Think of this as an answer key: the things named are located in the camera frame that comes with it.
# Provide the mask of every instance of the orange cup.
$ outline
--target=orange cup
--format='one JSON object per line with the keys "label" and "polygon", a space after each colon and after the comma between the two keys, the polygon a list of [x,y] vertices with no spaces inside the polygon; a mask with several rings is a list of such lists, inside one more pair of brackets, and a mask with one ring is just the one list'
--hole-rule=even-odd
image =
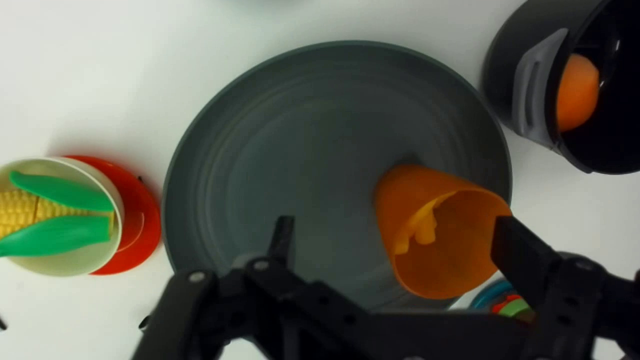
{"label": "orange cup", "polygon": [[398,166],[376,187],[376,215],[400,284],[428,300],[447,300],[486,282],[493,223],[509,215],[493,192],[466,179]]}

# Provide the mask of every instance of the orange ball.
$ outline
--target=orange ball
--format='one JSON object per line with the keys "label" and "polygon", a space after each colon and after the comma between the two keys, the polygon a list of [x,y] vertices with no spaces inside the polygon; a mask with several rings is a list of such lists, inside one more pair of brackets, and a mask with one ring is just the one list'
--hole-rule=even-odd
{"label": "orange ball", "polygon": [[599,71],[592,60],[572,54],[563,65],[563,73],[556,100],[556,122],[560,132],[580,127],[592,117],[599,96]]}

